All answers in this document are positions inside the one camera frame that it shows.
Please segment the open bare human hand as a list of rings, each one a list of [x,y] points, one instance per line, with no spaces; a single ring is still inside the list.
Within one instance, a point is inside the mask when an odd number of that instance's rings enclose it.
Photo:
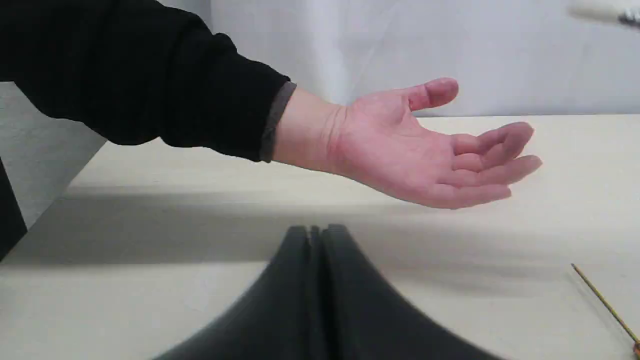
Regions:
[[[423,127],[415,111],[458,95],[455,79],[361,96],[326,122],[326,170],[402,201],[460,209],[509,198],[510,185],[542,160],[522,151],[534,135],[523,121],[478,136]]]

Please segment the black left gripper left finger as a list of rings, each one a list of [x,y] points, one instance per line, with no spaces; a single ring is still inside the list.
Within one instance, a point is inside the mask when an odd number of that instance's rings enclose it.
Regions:
[[[286,231],[257,280],[215,321],[160,360],[313,360],[309,271],[318,228]]]

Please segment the forearm in black sleeve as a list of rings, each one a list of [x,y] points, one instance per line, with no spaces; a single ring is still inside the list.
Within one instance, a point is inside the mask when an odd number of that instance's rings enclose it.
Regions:
[[[3,0],[1,80],[118,145],[162,139],[333,173],[339,105],[155,0]]]

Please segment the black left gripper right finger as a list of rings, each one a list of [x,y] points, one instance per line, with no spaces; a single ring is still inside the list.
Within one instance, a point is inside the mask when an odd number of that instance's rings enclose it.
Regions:
[[[344,225],[319,235],[334,360],[493,360],[424,315],[365,256]]]

